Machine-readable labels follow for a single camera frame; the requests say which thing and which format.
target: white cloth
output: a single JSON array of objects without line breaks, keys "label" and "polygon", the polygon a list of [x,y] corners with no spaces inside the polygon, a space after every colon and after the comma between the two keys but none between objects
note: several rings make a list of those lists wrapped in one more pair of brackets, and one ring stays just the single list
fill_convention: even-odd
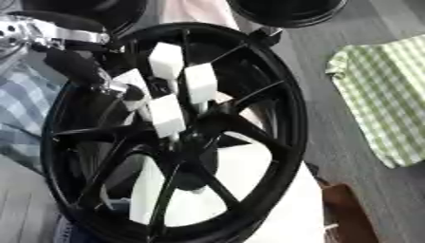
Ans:
[{"label": "white cloth", "polygon": [[226,0],[166,0],[160,22],[202,22],[239,29]]}]

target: plaid fabric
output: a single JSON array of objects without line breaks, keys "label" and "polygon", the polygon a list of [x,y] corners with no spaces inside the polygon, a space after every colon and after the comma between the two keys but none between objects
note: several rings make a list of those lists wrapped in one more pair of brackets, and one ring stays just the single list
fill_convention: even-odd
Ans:
[{"label": "plaid fabric", "polygon": [[0,77],[0,154],[41,170],[41,130],[59,88],[22,63]]},{"label": "plaid fabric", "polygon": [[386,166],[425,160],[425,35],[345,47],[326,73]]}]

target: black wheel rim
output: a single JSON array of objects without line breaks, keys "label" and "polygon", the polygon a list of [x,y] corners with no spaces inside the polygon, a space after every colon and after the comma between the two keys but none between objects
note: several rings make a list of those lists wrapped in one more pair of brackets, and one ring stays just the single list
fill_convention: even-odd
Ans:
[{"label": "black wheel rim", "polygon": [[[181,154],[162,153],[159,141],[155,140],[155,132],[151,126],[144,123],[137,123],[131,127],[112,125],[105,129],[89,130],[81,130],[84,127],[75,127],[76,123],[79,125],[83,123],[86,127],[96,125],[87,123],[86,121],[90,118],[86,117],[85,113],[81,113],[83,103],[93,103],[93,95],[91,91],[69,83],[63,88],[49,112],[42,145],[42,162],[47,182],[62,212],[78,226],[106,242],[233,242],[230,240],[243,240],[238,235],[248,237],[247,229],[250,232],[256,229],[285,193],[298,171],[305,151],[307,134],[305,104],[301,90],[292,74],[267,47],[253,42],[241,32],[218,26],[185,23],[163,25],[140,30],[124,37],[122,41],[127,43],[127,47],[133,49],[138,56],[149,53],[158,41],[179,43],[186,50],[188,65],[210,62],[213,59],[212,63],[216,69],[228,69],[226,66],[234,64],[234,60],[245,60],[244,62],[248,63],[247,70],[254,67],[260,74],[266,75],[260,76],[260,79],[253,75],[249,82],[238,86],[229,82],[220,83],[219,72],[219,90],[225,93],[234,92],[232,96],[235,99],[217,104],[210,113],[194,121],[185,133],[190,134],[196,131],[206,135],[206,142],[199,143],[202,146],[194,149],[205,151],[203,149],[208,147],[212,140],[216,140],[223,131],[236,131],[262,142],[271,151],[273,159],[279,162],[270,165],[268,173],[259,185],[241,202],[235,201],[225,185],[221,185],[214,179],[202,168],[203,166],[194,166],[195,172],[207,178],[207,183],[214,188],[229,208],[224,214],[199,224],[173,228],[165,228],[163,225],[164,211],[170,199],[170,191],[167,189],[173,188],[172,175],[181,166],[178,162],[167,172],[171,175],[168,180],[170,187],[164,187],[163,194],[158,200],[164,203],[157,204],[150,226],[137,224],[109,213],[88,210],[86,206],[92,204],[93,197],[99,199],[102,181],[111,170],[116,168],[123,155],[142,153],[158,160],[170,160]],[[205,49],[205,45],[220,46],[225,51],[210,49],[210,51],[204,51],[203,55],[197,55],[198,48]],[[139,70],[149,76],[150,70],[145,68],[147,66],[145,61],[146,56],[137,60],[138,65],[141,65]],[[124,68],[119,65],[115,67],[116,69],[111,72]],[[241,75],[240,70],[236,70],[236,75]],[[272,139],[266,132],[255,128],[250,122],[236,115],[245,106],[260,102],[264,98],[277,101],[273,108],[264,107],[264,109],[266,114],[273,113],[278,118],[280,125],[272,127],[268,132],[279,141]],[[143,135],[144,142],[135,140],[134,135],[137,133]],[[80,140],[114,140],[115,150],[119,151],[110,154],[109,161],[112,161],[112,166],[104,167],[97,176],[100,180],[95,180],[96,177],[94,177],[95,182],[88,187],[79,184],[80,182],[70,176],[69,169],[64,166],[64,163],[69,162],[72,157],[70,154],[73,153],[75,143]],[[81,202],[82,205],[76,206],[76,202]]]},{"label": "black wheel rim", "polygon": [[302,28],[329,20],[347,0],[228,0],[232,9],[249,20],[270,27]]}]

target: wheel spoke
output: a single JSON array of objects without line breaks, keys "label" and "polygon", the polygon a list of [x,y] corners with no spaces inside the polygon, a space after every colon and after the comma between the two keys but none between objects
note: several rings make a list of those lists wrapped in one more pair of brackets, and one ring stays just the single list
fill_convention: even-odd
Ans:
[{"label": "wheel spoke", "polygon": [[242,49],[246,46],[247,46],[247,43],[242,42],[238,46],[236,46],[236,47],[226,51],[225,53],[221,54],[220,56],[216,57],[214,60],[211,61],[211,63],[212,64],[217,63],[217,62],[223,60],[224,58],[231,56],[233,53],[237,52],[238,50],[240,50],[240,49]]},{"label": "wheel spoke", "polygon": [[100,202],[100,193],[103,184],[117,167],[125,160],[129,146],[126,140],[118,140],[109,150],[100,168],[87,181],[78,198],[77,206],[95,207]]},{"label": "wheel spoke", "polygon": [[277,93],[278,93],[277,91],[280,88],[279,86],[281,86],[284,83],[285,81],[271,84],[269,86],[266,86],[264,88],[261,88],[249,94],[248,96],[244,98],[231,100],[231,102],[233,102],[233,105],[235,106],[237,113],[239,113],[243,111],[244,109],[246,109],[247,107],[249,107],[250,105],[253,105],[255,103],[279,98],[277,96]]},{"label": "wheel spoke", "polygon": [[71,139],[75,141],[103,141],[113,142],[117,135],[131,134],[134,130],[133,127],[126,126],[113,126],[101,128],[86,128],[67,130],[63,132],[54,133],[53,137],[59,140]]},{"label": "wheel spoke", "polygon": [[194,174],[202,179],[210,188],[220,196],[228,208],[234,208],[239,200],[229,191],[218,178],[209,172],[201,162],[193,164]]},{"label": "wheel spoke", "polygon": [[264,130],[239,115],[226,115],[226,125],[229,131],[240,133],[253,140],[263,143],[273,155],[273,159],[285,160],[286,152],[291,148],[272,138]]},{"label": "wheel spoke", "polygon": [[183,42],[183,55],[184,55],[184,65],[188,66],[192,61],[191,56],[191,44],[190,44],[190,31],[186,28],[181,30],[182,42]]},{"label": "wheel spoke", "polygon": [[176,190],[175,178],[179,168],[180,165],[176,165],[162,184],[157,198],[157,203],[155,204],[148,226],[148,242],[152,242],[153,239],[160,236],[165,229],[165,214],[173,193]]}]

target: gray floor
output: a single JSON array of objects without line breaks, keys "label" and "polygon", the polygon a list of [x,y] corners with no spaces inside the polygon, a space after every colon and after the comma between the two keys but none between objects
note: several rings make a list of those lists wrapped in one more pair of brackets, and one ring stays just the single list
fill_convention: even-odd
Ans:
[{"label": "gray floor", "polygon": [[[151,5],[138,28],[156,22],[157,8]],[[296,74],[305,93],[310,125],[305,159],[320,165],[325,178],[354,188],[381,242],[385,243],[425,241],[425,163],[396,170],[384,167],[368,148],[341,96],[323,71],[332,54],[346,45],[385,43],[422,33],[425,33],[422,0],[351,0],[329,22],[289,29],[282,42],[273,48]],[[5,164],[0,163],[0,178],[13,171]],[[0,189],[0,242],[45,243],[43,235],[50,230],[43,229],[48,229],[55,218],[54,210],[48,210],[53,208],[51,201],[43,199],[44,203],[40,203],[34,199],[34,195],[46,194],[41,189],[43,186],[32,184],[38,181],[43,185],[40,178],[27,180],[22,174],[17,175],[20,177],[9,176],[16,183],[8,186],[23,191],[22,194],[11,195],[0,180],[3,189]],[[5,218],[12,215],[18,219],[5,225]],[[38,225],[34,218],[46,218],[46,224]],[[11,236],[5,241],[4,235]]]}]

